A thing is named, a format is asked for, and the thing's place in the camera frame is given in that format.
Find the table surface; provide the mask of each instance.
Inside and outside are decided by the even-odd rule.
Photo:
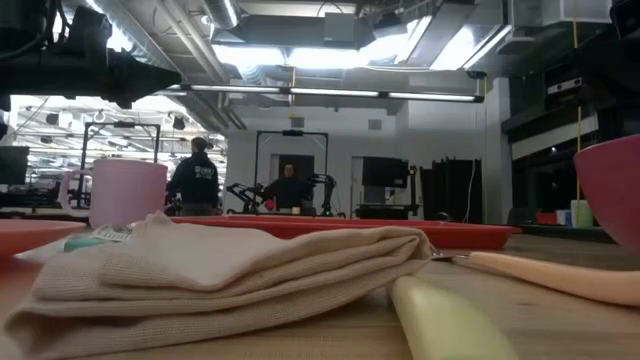
[[[506,253],[612,270],[640,270],[617,245],[514,235]],[[0,320],[28,291],[38,266],[0,268]],[[523,360],[640,359],[640,309],[596,303],[464,266],[432,262],[418,276],[471,300]],[[0,334],[0,358],[22,359]],[[384,289],[337,310],[274,329],[179,346],[90,357],[93,360],[411,359]]]

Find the orange tray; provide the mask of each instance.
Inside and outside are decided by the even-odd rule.
[[[382,226],[404,226],[424,231],[433,245],[443,249],[502,249],[520,229],[508,226],[474,225],[441,221],[368,220],[311,218],[302,216],[211,216],[175,217],[176,223],[189,223],[229,228],[258,229],[281,239],[291,239],[315,231],[335,229],[368,229]]]

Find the beige towel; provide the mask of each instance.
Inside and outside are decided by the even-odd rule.
[[[420,230],[334,230],[281,240],[153,215],[129,243],[48,263],[5,330],[32,358],[179,344],[262,329],[351,302],[419,270]]]

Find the person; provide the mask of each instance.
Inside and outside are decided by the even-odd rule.
[[[191,140],[191,157],[182,160],[167,184],[172,194],[182,195],[183,216],[210,216],[218,208],[218,169],[205,152],[207,141],[201,137]]]
[[[267,196],[275,196],[276,209],[302,208],[302,200],[308,193],[308,185],[296,176],[292,164],[284,166],[283,177],[264,189]]]

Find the mug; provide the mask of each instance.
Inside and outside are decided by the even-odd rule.
[[[74,175],[93,178],[89,214],[69,205],[69,183]],[[73,170],[60,184],[58,202],[69,215],[89,217],[91,227],[125,226],[164,210],[167,167],[136,160],[98,159],[93,170]]]

